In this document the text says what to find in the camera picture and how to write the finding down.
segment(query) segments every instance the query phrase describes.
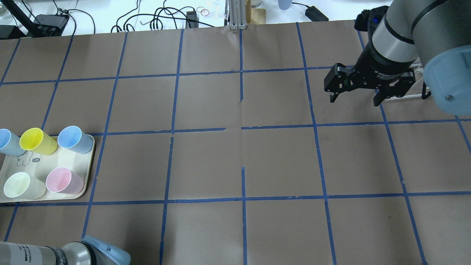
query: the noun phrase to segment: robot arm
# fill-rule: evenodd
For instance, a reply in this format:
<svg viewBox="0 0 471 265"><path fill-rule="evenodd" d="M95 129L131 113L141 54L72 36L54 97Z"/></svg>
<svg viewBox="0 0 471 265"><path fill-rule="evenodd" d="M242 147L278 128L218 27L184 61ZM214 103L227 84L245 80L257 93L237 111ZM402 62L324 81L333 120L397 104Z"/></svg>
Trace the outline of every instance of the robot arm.
<svg viewBox="0 0 471 265"><path fill-rule="evenodd" d="M394 0L389 8L363 12L364 25L359 15L355 28L368 30L369 42L353 68L337 63L324 79L330 101L357 88L378 89L375 106L402 97L415 82L410 66L420 57L436 104L454 115L470 115L469 14L469 0Z"/></svg>

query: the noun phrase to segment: pink cup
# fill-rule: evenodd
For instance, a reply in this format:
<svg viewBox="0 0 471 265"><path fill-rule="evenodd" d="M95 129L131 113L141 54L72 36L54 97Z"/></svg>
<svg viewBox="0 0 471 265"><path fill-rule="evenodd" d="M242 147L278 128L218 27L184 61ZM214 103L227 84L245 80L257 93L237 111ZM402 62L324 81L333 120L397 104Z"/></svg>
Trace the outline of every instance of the pink cup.
<svg viewBox="0 0 471 265"><path fill-rule="evenodd" d="M83 179L66 167L58 167L49 173L46 188L51 192L76 194L83 189Z"/></svg>

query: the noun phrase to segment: white tray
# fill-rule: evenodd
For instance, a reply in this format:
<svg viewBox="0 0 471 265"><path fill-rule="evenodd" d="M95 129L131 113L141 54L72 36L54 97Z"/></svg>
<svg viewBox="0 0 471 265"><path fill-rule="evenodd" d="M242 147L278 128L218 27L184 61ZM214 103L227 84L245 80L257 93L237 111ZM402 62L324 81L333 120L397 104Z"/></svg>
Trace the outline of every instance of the white tray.
<svg viewBox="0 0 471 265"><path fill-rule="evenodd" d="M82 196L87 189L88 177L90 174L90 168L95 152L95 139L93 139L93 148L86 154L79 154L62 148L57 147L57 151L50 156L26 151L19 157L6 156L3 161L3 166L0 169L0 203L5 202L18 202L18 201L42 201L42 200L53 200L53 199L76 199ZM68 169L75 172L77 175L83 178L85 185L83 189L77 194L63 194L50 192L46 190L46 193L39 199L20 199L20 198L8 198L3 193L3 186L7 179L18 172L26 172L30 176L34 176L42 182L46 182L46 178L54 168L56 167L67 167Z"/></svg>

